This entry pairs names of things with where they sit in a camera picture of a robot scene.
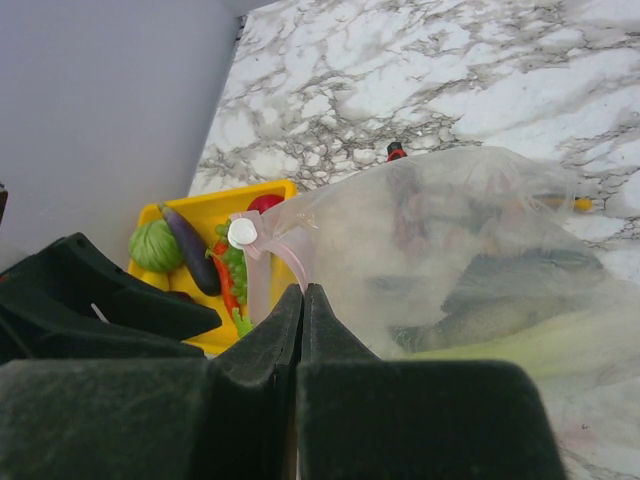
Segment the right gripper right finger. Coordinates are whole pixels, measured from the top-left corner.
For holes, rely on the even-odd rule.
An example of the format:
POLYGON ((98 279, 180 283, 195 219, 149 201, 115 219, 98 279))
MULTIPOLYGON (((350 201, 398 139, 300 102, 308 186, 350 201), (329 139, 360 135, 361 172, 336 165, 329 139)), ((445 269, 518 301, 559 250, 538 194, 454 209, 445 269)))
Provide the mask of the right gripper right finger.
POLYGON ((304 479, 563 479, 541 397, 501 361, 384 361, 309 286, 297 368, 304 479))

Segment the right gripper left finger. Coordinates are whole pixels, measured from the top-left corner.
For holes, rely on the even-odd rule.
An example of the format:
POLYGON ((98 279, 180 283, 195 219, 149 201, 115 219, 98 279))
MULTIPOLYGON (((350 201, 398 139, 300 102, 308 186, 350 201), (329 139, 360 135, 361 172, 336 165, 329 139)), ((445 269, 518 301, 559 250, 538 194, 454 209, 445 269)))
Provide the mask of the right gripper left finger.
POLYGON ((1 369, 5 479, 292 479, 303 296, 214 359, 16 360, 1 369))

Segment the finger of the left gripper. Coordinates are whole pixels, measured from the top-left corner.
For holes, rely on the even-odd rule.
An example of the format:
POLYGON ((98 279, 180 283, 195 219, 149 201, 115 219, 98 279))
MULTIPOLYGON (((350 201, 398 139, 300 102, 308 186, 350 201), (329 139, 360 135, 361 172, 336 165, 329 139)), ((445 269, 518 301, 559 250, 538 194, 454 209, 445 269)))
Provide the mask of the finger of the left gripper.
POLYGON ((126 273, 82 233, 1 272, 1 361, 201 357, 213 309, 126 273))

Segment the green toy cabbage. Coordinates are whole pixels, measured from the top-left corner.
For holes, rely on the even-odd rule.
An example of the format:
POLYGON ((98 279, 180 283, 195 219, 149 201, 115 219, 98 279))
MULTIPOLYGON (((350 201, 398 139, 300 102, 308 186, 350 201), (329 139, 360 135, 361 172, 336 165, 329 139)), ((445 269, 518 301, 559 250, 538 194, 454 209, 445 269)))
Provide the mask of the green toy cabbage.
POLYGON ((139 226, 128 245, 130 259, 144 270, 170 273, 184 263, 183 254, 165 220, 139 226))

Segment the purple toy eggplant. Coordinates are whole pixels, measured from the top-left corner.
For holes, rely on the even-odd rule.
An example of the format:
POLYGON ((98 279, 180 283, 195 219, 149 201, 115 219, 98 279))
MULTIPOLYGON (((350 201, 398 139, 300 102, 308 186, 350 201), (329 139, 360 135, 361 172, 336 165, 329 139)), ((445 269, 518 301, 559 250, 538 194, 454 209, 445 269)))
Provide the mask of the purple toy eggplant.
POLYGON ((158 203, 157 207, 183 255, 184 264, 195 285, 207 296, 218 296, 221 293, 220 277, 215 264, 207 256, 208 245, 202 236, 175 209, 165 203, 158 203))

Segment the green toy grapes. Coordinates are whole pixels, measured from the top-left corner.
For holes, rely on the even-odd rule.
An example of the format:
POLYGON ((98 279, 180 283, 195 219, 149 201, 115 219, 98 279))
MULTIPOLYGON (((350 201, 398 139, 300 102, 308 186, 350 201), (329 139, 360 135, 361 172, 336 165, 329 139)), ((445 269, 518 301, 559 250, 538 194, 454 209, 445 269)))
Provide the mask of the green toy grapes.
POLYGON ((228 219, 224 224, 217 225, 215 231, 218 234, 217 242, 220 241, 228 246, 228 250, 223 254, 222 259, 229 267, 233 280, 232 293, 236 296, 241 307, 247 301, 247 269, 244 252, 233 247, 228 239, 230 226, 231 220, 228 219))

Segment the red toy chili pepper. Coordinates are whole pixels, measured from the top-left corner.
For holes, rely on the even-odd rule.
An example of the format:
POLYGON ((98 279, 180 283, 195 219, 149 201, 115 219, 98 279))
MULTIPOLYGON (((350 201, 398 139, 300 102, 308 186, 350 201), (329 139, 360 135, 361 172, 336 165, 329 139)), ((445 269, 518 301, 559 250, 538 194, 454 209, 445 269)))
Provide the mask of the red toy chili pepper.
POLYGON ((234 315, 240 313, 240 304, 238 303, 236 296, 232 293, 233 280, 229 267, 222 259, 223 254, 227 250, 228 246, 218 241, 214 246, 207 250, 206 256, 210 257, 215 264, 220 279, 221 296, 224 305, 231 317, 231 320, 234 320, 234 315))

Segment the toy fish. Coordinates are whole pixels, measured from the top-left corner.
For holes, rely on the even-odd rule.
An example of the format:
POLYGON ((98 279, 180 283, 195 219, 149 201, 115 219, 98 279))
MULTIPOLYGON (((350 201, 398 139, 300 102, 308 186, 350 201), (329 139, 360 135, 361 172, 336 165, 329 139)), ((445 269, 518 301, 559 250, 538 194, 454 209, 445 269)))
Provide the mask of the toy fish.
POLYGON ((517 256, 478 255, 441 304, 442 319, 389 332, 408 353, 497 340, 573 310, 577 298, 606 277, 589 252, 535 248, 517 256))

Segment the clear zip top bag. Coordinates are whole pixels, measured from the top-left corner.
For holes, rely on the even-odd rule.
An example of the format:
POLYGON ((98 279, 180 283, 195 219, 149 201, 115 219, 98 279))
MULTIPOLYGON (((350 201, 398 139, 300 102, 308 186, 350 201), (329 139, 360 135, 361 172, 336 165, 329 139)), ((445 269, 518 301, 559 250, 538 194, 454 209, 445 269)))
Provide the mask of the clear zip top bag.
MULTIPOLYGON (((263 214, 234 214, 228 239, 245 255, 255 321, 271 306, 276 259, 304 293, 322 286, 339 316, 433 324, 474 257, 535 248, 589 252, 601 261, 607 277, 575 305, 639 306, 638 283, 618 276, 567 229, 579 212, 548 208, 535 200, 542 195, 584 197, 586 190, 559 165, 505 148, 463 147, 391 161, 263 214)), ((639 372, 533 379, 573 478, 638 477, 639 372)))

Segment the green toy celery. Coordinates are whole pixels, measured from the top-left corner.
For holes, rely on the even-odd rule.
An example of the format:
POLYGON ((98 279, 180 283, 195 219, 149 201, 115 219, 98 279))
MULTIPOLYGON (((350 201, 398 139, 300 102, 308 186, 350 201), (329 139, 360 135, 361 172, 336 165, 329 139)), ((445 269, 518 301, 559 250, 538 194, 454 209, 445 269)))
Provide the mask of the green toy celery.
POLYGON ((346 318, 329 305, 308 303, 312 333, 334 327, 332 357, 369 355, 382 360, 498 360, 522 367, 535 379, 635 376, 639 372, 639 306, 636 303, 545 305, 524 300, 463 309, 428 324, 417 318, 388 321, 346 318))

